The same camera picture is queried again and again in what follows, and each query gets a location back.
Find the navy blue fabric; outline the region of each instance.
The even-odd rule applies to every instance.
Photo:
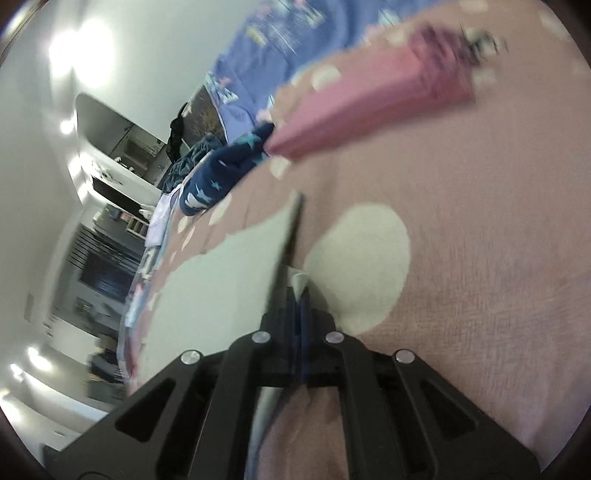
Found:
[[[164,180],[163,193],[172,192],[208,152],[221,146],[222,142],[218,137],[211,133],[206,133],[199,142],[191,147],[191,150],[171,166]]]
[[[183,187],[179,201],[187,216],[211,208],[266,157],[263,145],[274,125],[265,123],[211,153]]]

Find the black metal bracket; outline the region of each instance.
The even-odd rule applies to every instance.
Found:
[[[305,291],[226,352],[189,351],[65,448],[56,480],[242,480],[258,387],[339,389],[352,480],[529,480],[534,455],[415,353],[372,352]]]

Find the metal screw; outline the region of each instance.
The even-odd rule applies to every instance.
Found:
[[[345,339],[345,336],[340,332],[328,332],[324,338],[328,343],[335,344],[341,343]]]
[[[265,330],[259,330],[252,334],[252,341],[255,343],[267,343],[271,340],[271,334]]]
[[[181,362],[185,365],[194,365],[201,360],[201,354],[196,350],[186,350],[181,355]]]
[[[401,364],[411,364],[416,358],[414,353],[410,350],[399,350],[396,352],[396,360]]]

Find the blue bedsheet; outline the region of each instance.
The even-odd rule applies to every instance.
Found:
[[[237,33],[206,77],[205,87],[228,142],[249,132],[276,88],[307,64],[396,24],[437,0],[268,0]]]

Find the polka dot bedspread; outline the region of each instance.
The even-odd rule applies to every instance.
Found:
[[[435,7],[310,66],[279,88],[271,116],[281,128],[340,66],[425,21],[507,41],[474,71],[475,102],[297,163],[269,158],[212,211],[175,211],[139,343],[172,271],[296,190],[293,267],[339,326],[376,351],[416,351],[546,466],[591,403],[591,70],[560,20],[537,0]],[[330,389],[285,399],[259,477],[346,478],[339,411]]]

